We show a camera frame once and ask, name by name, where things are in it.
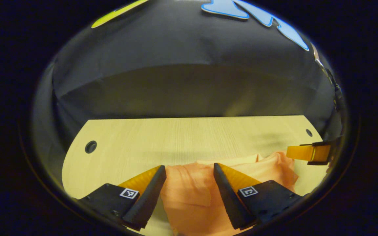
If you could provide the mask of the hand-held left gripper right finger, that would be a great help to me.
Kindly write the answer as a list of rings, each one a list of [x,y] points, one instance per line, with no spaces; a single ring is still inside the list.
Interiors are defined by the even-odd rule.
[[[222,163],[214,163],[213,176],[235,229],[268,223],[303,199],[274,180],[261,182]]]

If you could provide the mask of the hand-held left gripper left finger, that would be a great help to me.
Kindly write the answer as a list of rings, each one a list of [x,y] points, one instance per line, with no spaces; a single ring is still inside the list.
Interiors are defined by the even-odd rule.
[[[119,185],[103,184],[78,203],[119,226],[145,228],[156,207],[166,169],[160,165]]]

